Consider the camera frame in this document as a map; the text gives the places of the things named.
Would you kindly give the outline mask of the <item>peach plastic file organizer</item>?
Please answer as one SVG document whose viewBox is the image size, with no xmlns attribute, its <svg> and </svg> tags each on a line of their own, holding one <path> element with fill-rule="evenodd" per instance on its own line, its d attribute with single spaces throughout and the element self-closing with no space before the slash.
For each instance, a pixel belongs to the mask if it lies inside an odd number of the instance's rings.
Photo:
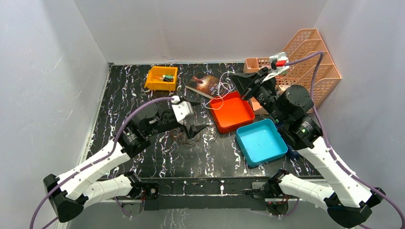
<svg viewBox="0 0 405 229">
<path fill-rule="evenodd" d="M 313 57 L 291 66 L 276 77 L 276 88 L 286 90 L 293 84 L 304 86 L 309 92 L 313 89 L 314 104 L 319 106 L 340 82 L 341 75 L 336 68 L 317 29 L 301 29 L 282 50 L 290 61 L 304 58 L 317 51 L 323 51 L 323 57 L 312 86 L 312 77 L 319 57 Z"/>
</svg>

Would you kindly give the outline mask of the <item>orange square tray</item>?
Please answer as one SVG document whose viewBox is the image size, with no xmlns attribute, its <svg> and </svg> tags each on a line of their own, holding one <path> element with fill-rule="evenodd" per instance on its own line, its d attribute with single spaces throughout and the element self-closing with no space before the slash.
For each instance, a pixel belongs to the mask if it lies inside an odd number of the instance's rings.
<svg viewBox="0 0 405 229">
<path fill-rule="evenodd" d="M 219 97 L 213 98 L 209 102 L 209 108 L 221 134 L 251 124 L 255 119 L 250 104 L 248 101 L 242 100 L 237 91 L 227 94 L 222 99 Z"/>
</svg>

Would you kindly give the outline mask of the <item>green marker pen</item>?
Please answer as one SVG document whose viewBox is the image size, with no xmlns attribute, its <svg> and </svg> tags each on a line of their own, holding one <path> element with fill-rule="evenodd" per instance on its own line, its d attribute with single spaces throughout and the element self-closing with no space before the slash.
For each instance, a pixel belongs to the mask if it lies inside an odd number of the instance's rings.
<svg viewBox="0 0 405 229">
<path fill-rule="evenodd" d="M 163 75 L 163 78 L 173 80 L 174 76 L 172 76 L 172 75 Z"/>
</svg>

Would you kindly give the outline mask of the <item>yellow plastic parts bin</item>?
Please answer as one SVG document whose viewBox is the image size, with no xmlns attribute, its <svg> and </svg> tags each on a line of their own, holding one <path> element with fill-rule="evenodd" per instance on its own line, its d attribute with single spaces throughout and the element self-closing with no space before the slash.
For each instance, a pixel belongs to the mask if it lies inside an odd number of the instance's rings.
<svg viewBox="0 0 405 229">
<path fill-rule="evenodd" d="M 178 67 L 153 66 L 148 72 L 144 88 L 174 92 L 177 88 L 177 79 Z"/>
</svg>

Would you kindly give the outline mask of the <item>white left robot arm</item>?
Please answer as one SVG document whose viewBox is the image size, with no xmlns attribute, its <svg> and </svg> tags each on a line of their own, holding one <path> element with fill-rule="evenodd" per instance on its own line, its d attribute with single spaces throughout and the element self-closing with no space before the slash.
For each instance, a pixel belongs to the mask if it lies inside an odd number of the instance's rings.
<svg viewBox="0 0 405 229">
<path fill-rule="evenodd" d="M 111 169 L 133 159 L 151 144 L 154 135 L 177 129 L 187 138 L 195 137 L 205 125 L 191 125 L 196 101 L 169 97 L 170 106 L 160 110 L 157 99 L 137 108 L 124 121 L 116 136 L 97 153 L 77 167 L 58 176 L 43 179 L 46 199 L 50 201 L 59 222 L 71 221 L 95 203 L 115 198 L 157 199 L 159 185 L 140 180 L 135 172 L 101 180 Z"/>
</svg>

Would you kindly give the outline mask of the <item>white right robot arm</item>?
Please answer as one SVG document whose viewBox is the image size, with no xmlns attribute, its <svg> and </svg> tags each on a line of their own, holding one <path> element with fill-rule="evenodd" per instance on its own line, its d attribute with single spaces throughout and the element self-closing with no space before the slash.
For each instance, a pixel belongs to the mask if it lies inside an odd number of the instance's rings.
<svg viewBox="0 0 405 229">
<path fill-rule="evenodd" d="M 306 158 L 328 181 L 327 187 L 277 171 L 264 189 L 276 198 L 296 196 L 325 210 L 339 225 L 362 225 L 372 208 L 382 202 L 384 192 L 360 181 L 330 146 L 320 122 L 308 115 L 314 103 L 308 90 L 291 85 L 276 89 L 275 71 L 263 68 L 256 73 L 229 73 L 242 100 L 255 98 L 269 118 L 238 128 L 236 141 L 249 166 L 279 158 L 290 147 Z"/>
</svg>

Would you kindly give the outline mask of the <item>dark blue square tray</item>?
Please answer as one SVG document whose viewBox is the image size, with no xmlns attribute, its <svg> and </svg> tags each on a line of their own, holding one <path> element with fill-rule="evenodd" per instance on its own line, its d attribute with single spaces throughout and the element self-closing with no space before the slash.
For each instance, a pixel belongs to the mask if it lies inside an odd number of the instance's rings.
<svg viewBox="0 0 405 229">
<path fill-rule="evenodd" d="M 283 125 L 284 125 L 283 122 L 276 123 L 276 128 L 280 129 Z M 294 159 L 294 158 L 300 158 L 301 157 L 301 155 L 297 151 L 295 151 L 290 145 L 288 145 L 286 143 L 286 146 L 288 147 L 288 151 L 286 152 L 286 155 L 287 155 L 288 158 Z"/>
</svg>

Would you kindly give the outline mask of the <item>light blue square tray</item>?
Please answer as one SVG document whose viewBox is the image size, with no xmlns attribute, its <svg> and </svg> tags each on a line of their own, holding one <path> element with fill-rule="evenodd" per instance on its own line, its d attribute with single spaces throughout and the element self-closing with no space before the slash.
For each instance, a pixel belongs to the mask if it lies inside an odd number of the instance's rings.
<svg viewBox="0 0 405 229">
<path fill-rule="evenodd" d="M 288 151 L 287 144 L 270 119 L 238 128 L 235 139 L 250 167 L 279 159 Z"/>
</svg>

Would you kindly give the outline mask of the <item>dark paperback book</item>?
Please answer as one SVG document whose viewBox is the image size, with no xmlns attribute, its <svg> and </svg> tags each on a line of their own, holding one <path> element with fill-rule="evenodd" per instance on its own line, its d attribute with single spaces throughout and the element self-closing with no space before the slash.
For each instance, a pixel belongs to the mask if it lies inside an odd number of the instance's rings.
<svg viewBox="0 0 405 229">
<path fill-rule="evenodd" d="M 221 85 L 219 85 L 219 83 L 219 78 L 198 72 L 193 75 L 185 87 L 200 95 L 212 99 L 217 96 L 225 95 L 232 90 L 232 86 L 230 84 L 221 83 Z"/>
</svg>

